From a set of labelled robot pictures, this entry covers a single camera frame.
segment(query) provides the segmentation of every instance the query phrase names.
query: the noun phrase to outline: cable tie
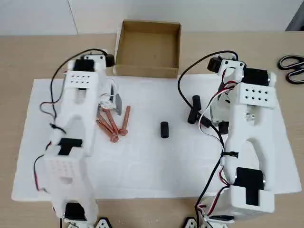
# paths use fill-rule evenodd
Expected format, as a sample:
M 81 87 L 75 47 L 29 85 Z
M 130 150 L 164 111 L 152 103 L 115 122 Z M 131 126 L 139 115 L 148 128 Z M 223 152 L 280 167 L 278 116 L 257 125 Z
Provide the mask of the cable tie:
M 223 155 L 223 156 L 228 155 L 228 156 L 232 156 L 232 157 L 238 158 L 238 152 L 234 152 L 234 151 L 231 151 L 231 152 L 223 152 L 222 155 Z

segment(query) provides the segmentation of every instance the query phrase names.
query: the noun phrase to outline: white foam board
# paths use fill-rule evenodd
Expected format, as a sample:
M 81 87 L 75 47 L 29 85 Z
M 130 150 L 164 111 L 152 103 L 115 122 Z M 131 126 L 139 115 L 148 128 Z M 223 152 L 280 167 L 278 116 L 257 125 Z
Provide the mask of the white foam board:
M 179 96 L 174 79 L 113 77 L 119 84 L 123 107 L 132 107 L 128 130 L 118 143 L 110 143 L 107 135 L 96 129 L 93 156 L 87 158 L 88 174 L 97 199 L 196 197 L 202 191 L 220 154 L 220 144 L 202 134 L 197 125 L 187 123 L 189 108 Z M 50 200 L 37 192 L 33 178 L 33 162 L 44 153 L 49 141 L 50 117 L 39 111 L 39 104 L 49 99 L 49 79 L 36 79 L 33 84 L 19 150 L 12 199 L 19 201 Z M 190 100 L 200 95 L 205 107 L 217 90 L 216 75 L 187 75 L 181 88 Z M 62 80 L 55 80 L 59 94 Z M 123 115 L 114 115 L 118 125 Z M 301 190 L 295 160 L 286 135 L 279 106 L 275 108 L 274 137 L 276 142 L 275 193 Z M 160 137 L 160 122 L 169 122 L 170 137 Z M 244 165 L 258 167 L 250 145 Z M 47 188 L 43 163 L 37 163 L 38 180 Z M 215 177 L 209 195 L 222 186 Z

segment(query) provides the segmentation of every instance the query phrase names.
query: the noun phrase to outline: white wire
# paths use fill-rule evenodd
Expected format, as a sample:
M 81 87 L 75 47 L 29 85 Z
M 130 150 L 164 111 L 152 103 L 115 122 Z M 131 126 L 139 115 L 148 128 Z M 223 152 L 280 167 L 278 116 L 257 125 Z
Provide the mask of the white wire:
M 113 81 L 113 84 L 114 84 L 114 87 L 116 88 L 116 93 L 114 93 L 113 95 L 111 95 L 111 94 L 108 94 L 108 93 L 103 93 L 103 94 L 101 94 L 100 95 L 100 97 L 102 97 L 102 96 L 104 96 L 104 95 L 108 95 L 108 96 L 116 96 L 117 94 L 118 94 L 118 90 L 119 90 L 119 87 L 118 87 L 118 84 L 115 82 L 115 80 L 113 79 L 113 78 L 109 78 L 109 77 L 107 77 L 106 79 L 110 79 L 110 80 L 112 80 Z
M 206 112 L 206 111 L 208 110 L 208 108 L 211 106 L 212 102 L 213 102 L 219 95 L 221 95 L 222 93 L 226 92 L 227 90 L 229 90 L 229 89 L 223 89 L 222 91 L 220 91 L 219 93 L 217 93 L 215 96 L 213 96 L 212 99 L 209 101 L 209 104 L 207 105 L 207 107 L 206 107 L 205 110 L 202 112 L 202 114 L 200 115 L 200 118 L 199 118 L 199 131 L 202 132 L 202 133 L 205 134 L 205 135 L 212 136 L 213 138 L 215 138 L 215 139 L 219 142 L 219 144 L 220 144 L 220 146 L 221 146 L 221 148 L 222 148 L 223 151 L 225 151 L 225 149 L 224 149 L 224 146 L 222 145 L 221 141 L 219 140 L 219 138 L 216 137 L 216 136 L 214 136 L 214 135 L 212 135 L 212 134 L 205 133 L 205 132 L 202 130 L 202 128 L 200 127 L 200 122 L 201 122 L 201 119 L 202 119 L 203 115 L 205 114 L 205 112 Z

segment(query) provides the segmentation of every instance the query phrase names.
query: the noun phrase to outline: white wall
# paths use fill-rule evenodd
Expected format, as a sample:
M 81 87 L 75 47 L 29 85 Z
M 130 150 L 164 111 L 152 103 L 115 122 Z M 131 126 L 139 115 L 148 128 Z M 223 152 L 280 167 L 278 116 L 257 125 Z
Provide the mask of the white wall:
M 113 33 L 123 19 L 176 21 L 184 31 L 284 31 L 302 1 L 0 0 L 0 35 Z
M 0 0 L 0 35 L 77 34 L 67 0 Z

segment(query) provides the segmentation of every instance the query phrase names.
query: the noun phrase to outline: copper bolt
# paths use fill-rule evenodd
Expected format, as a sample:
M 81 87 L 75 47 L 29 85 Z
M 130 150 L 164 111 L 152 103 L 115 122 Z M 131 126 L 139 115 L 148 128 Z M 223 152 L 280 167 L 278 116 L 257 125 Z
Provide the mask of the copper bolt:
M 98 114 L 97 118 L 111 133 L 114 133 L 113 127 L 100 114 Z
M 110 137 L 110 141 L 112 143 L 116 143 L 119 138 L 117 136 L 117 134 L 111 133 L 106 126 L 104 126 L 101 122 L 99 122 L 98 120 L 96 120 L 98 126 Z
M 131 106 L 127 106 L 127 109 L 125 110 L 124 119 L 123 119 L 123 127 L 118 132 L 119 134 L 125 136 L 128 134 L 127 125 L 129 120 L 129 114 L 130 114 Z
M 108 117 L 108 119 L 110 121 L 110 124 L 112 125 L 115 134 L 118 134 L 118 128 L 117 128 L 117 126 L 115 124 L 115 121 L 114 121 L 114 119 L 113 119 L 113 117 L 111 115 L 110 110 L 104 108 L 103 111 L 105 112 L 106 116 Z

